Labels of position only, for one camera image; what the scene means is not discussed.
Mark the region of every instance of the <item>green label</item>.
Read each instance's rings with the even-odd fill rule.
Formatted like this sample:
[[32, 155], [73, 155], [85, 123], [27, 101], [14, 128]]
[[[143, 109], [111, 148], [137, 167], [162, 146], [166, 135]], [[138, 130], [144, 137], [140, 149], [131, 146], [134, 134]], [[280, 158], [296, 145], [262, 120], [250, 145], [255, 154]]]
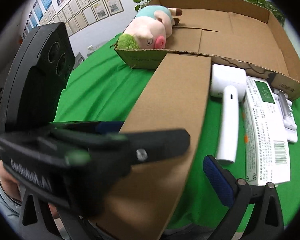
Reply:
[[262, 101], [274, 104], [274, 100], [273, 100], [271, 91], [268, 88], [268, 85], [261, 81], [255, 81], [255, 83], [258, 87]]

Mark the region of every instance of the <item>green hair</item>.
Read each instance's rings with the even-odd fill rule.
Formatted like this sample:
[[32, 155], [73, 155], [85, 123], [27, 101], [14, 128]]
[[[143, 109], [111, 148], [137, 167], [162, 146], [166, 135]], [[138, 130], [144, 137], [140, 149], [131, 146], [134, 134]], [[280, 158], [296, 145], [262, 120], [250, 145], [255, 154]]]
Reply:
[[118, 49], [139, 49], [138, 43], [135, 41], [133, 36], [130, 34], [122, 34], [120, 35], [117, 43]]

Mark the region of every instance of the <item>stuffed pig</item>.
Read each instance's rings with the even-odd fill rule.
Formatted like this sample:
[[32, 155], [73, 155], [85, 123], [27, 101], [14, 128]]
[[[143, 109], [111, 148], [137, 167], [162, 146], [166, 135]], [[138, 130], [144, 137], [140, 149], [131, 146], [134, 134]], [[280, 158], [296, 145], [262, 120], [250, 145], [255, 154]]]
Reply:
[[166, 38], [172, 34], [172, 26], [182, 15], [182, 10], [149, 5], [142, 8], [119, 37], [118, 49], [164, 49]]

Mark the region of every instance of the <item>silver bolt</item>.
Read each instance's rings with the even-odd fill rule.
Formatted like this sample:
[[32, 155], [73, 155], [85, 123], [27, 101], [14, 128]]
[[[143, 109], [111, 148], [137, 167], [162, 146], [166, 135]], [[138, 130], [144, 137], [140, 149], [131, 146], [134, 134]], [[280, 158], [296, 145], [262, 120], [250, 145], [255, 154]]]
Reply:
[[238, 179], [237, 182], [241, 186], [246, 185], [246, 183], [247, 183], [244, 179]]
[[268, 182], [268, 187], [269, 187], [269, 188], [274, 188], [275, 185], [274, 185], [272, 182]]
[[137, 150], [137, 158], [139, 161], [144, 162], [148, 158], [148, 154], [145, 149]]

